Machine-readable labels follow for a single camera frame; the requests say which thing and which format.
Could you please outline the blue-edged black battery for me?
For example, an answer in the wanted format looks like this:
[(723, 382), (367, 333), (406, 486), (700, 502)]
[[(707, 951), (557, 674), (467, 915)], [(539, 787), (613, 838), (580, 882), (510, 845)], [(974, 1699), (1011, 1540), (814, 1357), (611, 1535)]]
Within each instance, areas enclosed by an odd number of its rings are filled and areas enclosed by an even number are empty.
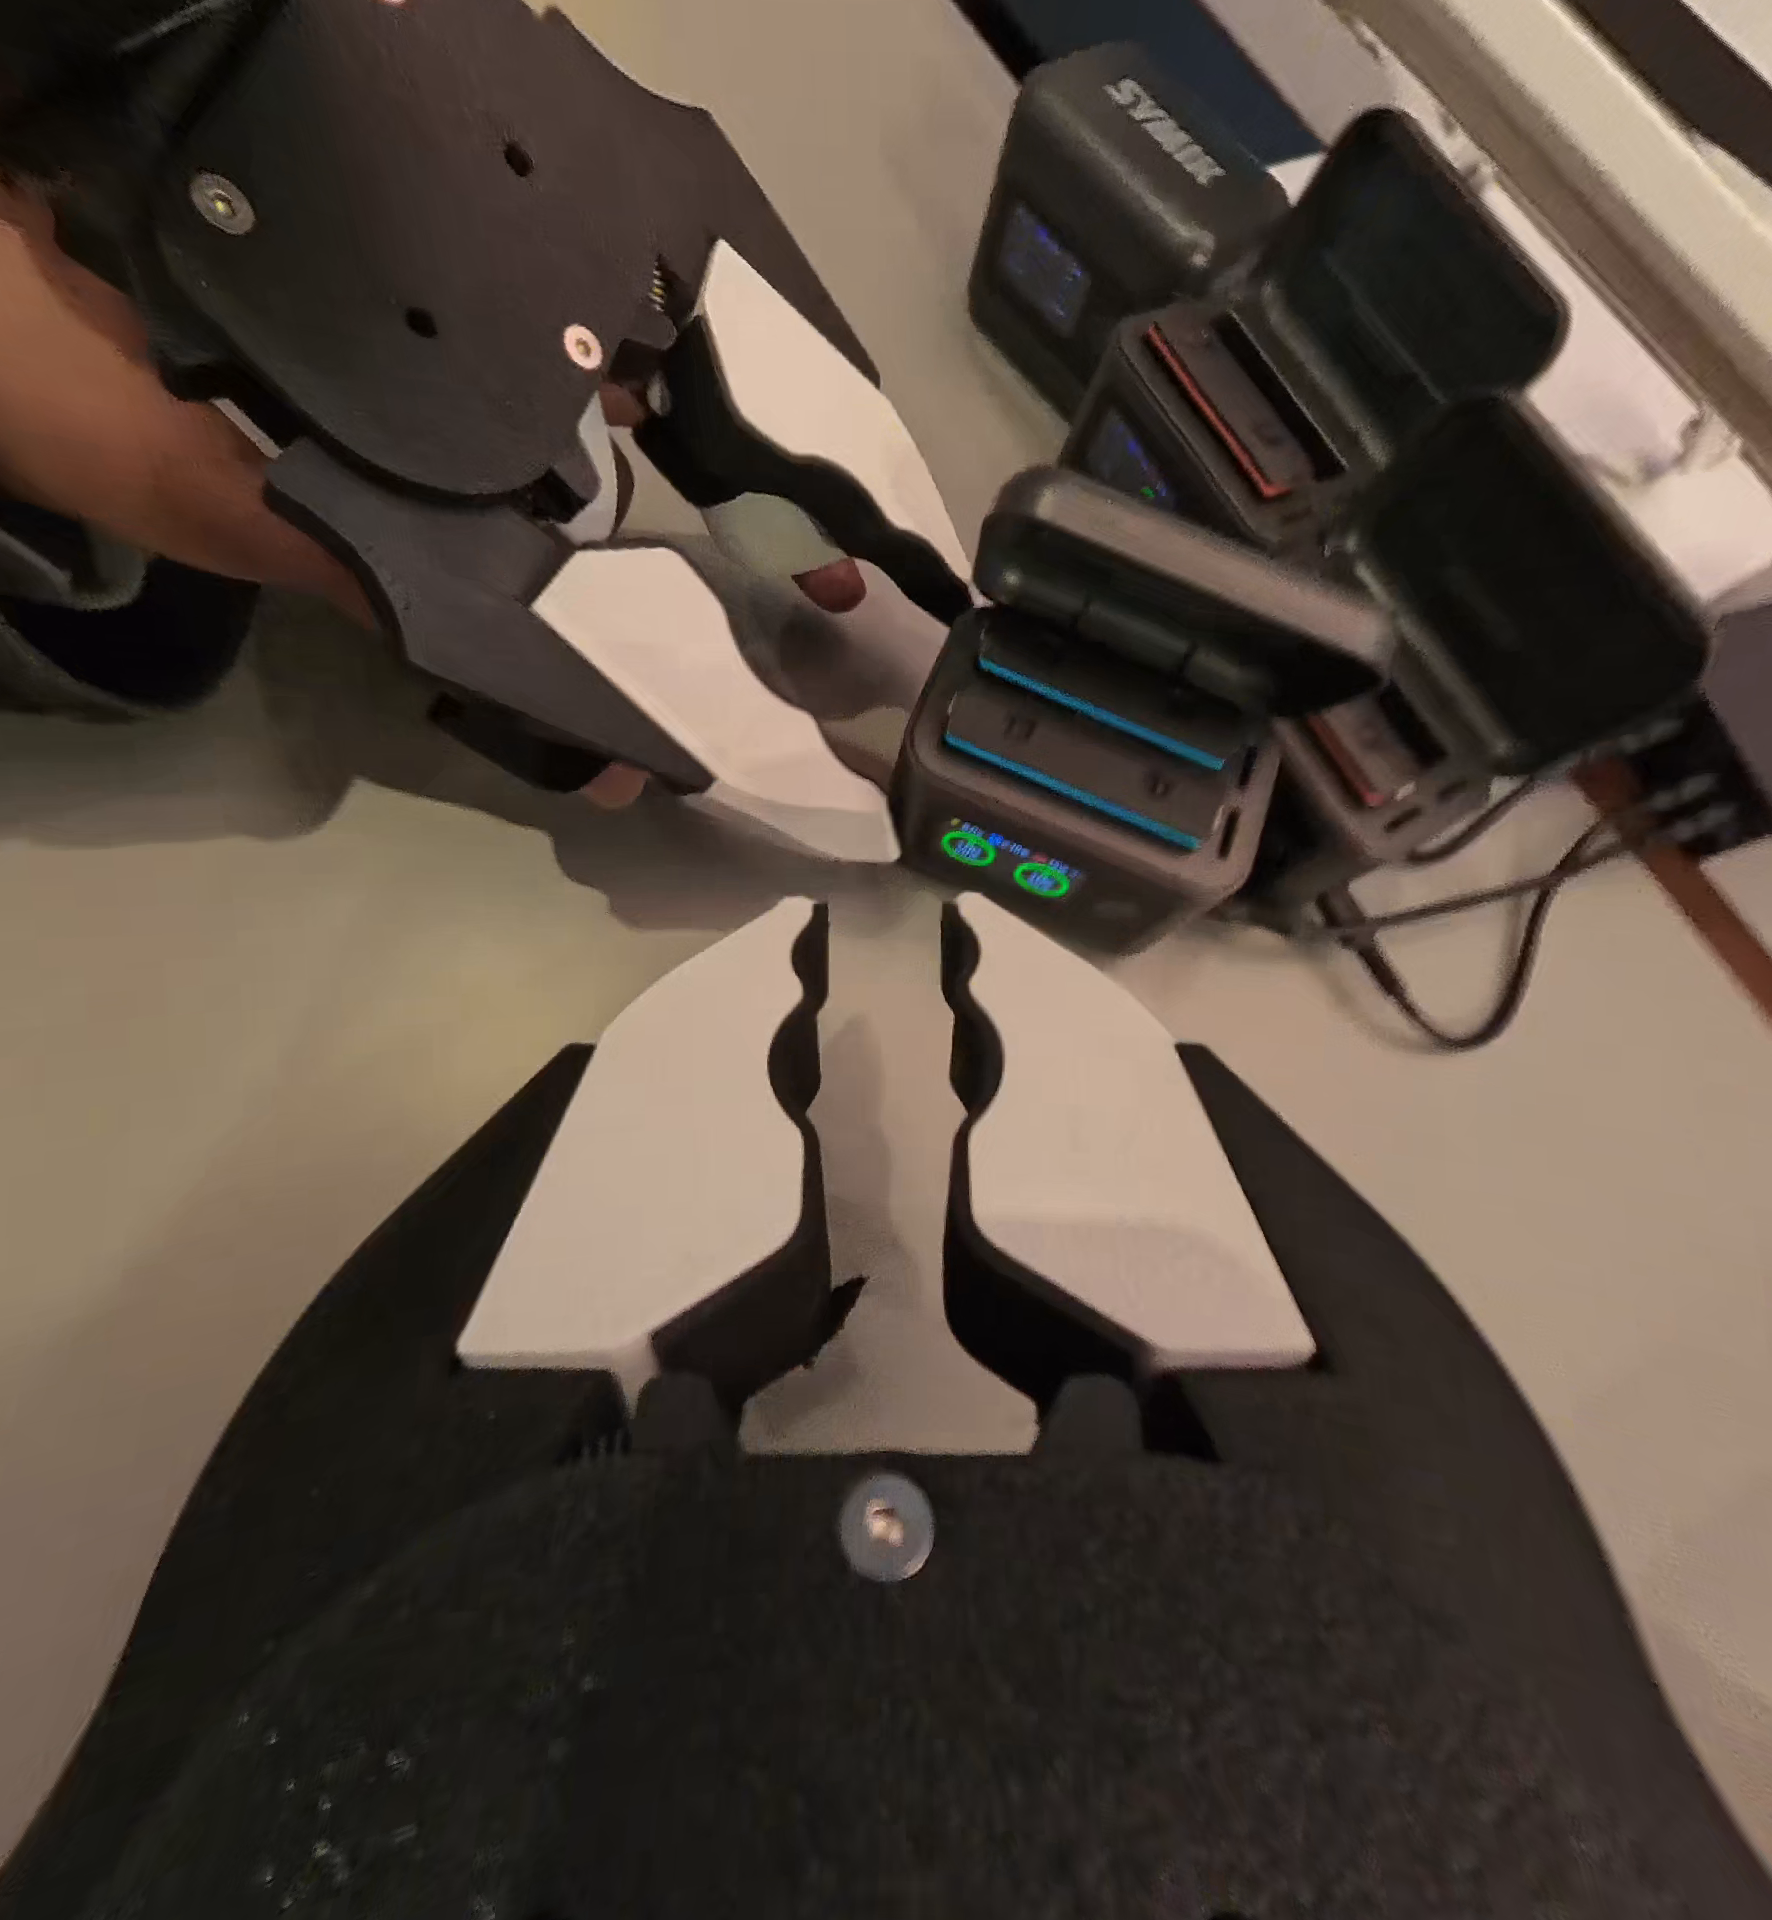
[(1263, 739), (1263, 724), (1173, 680), (1032, 630), (986, 627), (977, 672), (1109, 733), (1218, 770)]
[(1215, 841), (1232, 806), (1223, 770), (1163, 752), (1061, 708), (1013, 708), (961, 694), (947, 708), (938, 737), (955, 757), (1182, 853)]

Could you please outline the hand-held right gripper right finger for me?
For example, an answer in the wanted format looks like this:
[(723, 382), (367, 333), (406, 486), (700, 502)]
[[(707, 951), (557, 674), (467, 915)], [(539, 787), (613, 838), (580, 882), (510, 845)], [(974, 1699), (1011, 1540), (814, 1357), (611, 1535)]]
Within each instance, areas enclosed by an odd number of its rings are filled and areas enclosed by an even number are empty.
[(1168, 1026), (986, 896), (941, 921), (963, 1253), (1152, 1378), (1292, 1370), (1314, 1337)]

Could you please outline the person's left hand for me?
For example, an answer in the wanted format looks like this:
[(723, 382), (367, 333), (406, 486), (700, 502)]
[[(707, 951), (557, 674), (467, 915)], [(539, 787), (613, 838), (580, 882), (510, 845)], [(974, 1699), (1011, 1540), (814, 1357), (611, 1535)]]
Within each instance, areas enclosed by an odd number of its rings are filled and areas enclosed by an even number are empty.
[(357, 582), (266, 505), (266, 465), (218, 410), (163, 387), (131, 300), (71, 261), (48, 206), (0, 174), (0, 490), (370, 627)]

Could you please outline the white stand base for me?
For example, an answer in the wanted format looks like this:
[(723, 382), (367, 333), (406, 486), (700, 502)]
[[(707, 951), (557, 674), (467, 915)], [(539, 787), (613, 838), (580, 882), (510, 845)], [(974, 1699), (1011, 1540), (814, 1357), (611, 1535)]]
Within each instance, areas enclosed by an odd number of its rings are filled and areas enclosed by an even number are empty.
[(1772, 490), (1724, 421), (1582, 282), (1556, 276), (1563, 344), (1528, 406), (1702, 604), (1772, 564)]

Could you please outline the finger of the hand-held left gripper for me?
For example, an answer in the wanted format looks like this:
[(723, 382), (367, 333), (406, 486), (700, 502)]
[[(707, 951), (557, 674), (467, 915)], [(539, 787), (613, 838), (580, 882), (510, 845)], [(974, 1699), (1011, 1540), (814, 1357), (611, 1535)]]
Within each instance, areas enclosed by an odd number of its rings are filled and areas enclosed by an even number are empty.
[(532, 612), (698, 763), (681, 778), (698, 810), (818, 859), (897, 861), (884, 793), (753, 672), (726, 607), (677, 548), (582, 547)]
[(869, 562), (920, 612), (972, 607), (970, 555), (897, 410), (726, 238), (647, 382), (634, 443), (737, 564)]

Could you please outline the black battery charger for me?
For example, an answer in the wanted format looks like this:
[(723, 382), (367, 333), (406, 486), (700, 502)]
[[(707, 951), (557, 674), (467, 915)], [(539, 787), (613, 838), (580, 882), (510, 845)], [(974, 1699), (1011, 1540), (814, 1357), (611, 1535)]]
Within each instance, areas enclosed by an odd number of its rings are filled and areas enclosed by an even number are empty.
[[(1561, 774), (1681, 708), (1710, 657), (1689, 589), (1521, 399), (1448, 403), (1357, 494), (1328, 570), (1388, 616), (1376, 691), (1276, 729), (1247, 903), (1294, 914), (1446, 854), (1496, 789)], [(1388, 797), (1363, 701), (1395, 685), (1450, 757)]]
[(1209, 289), (1323, 154), (1299, 132), (1261, 156), (1139, 42), (1045, 60), (1001, 135), (970, 321), (1068, 421), (1117, 325)]
[[(1143, 505), (1068, 468), (1026, 468), (996, 494), (972, 583), (899, 737), (892, 803), (905, 864), (975, 890), (1052, 937), (1128, 955), (1247, 884), (1280, 771), (1273, 729), (1383, 683), (1388, 616), (1316, 572)], [(1049, 703), (977, 672), (988, 624), (1032, 630), (1184, 680), (1263, 724), (1221, 768), (1221, 834), (1182, 853), (1052, 800), (941, 745), (961, 694)]]
[[(1235, 318), (1344, 474), (1261, 502), (1140, 342), (1143, 323), (1173, 308)], [(1060, 460), (1143, 505), (1302, 558), (1444, 406), (1522, 394), (1565, 325), (1563, 300), (1426, 131), (1399, 107), (1372, 107), (1209, 289), (1117, 325)]]

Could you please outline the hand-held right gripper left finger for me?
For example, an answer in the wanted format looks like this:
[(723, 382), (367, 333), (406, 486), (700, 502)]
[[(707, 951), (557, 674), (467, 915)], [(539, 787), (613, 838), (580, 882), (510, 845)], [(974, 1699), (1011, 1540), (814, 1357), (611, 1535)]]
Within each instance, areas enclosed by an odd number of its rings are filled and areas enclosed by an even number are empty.
[(461, 1333), (473, 1370), (773, 1381), (826, 1337), (829, 912), (780, 900), (595, 1042)]

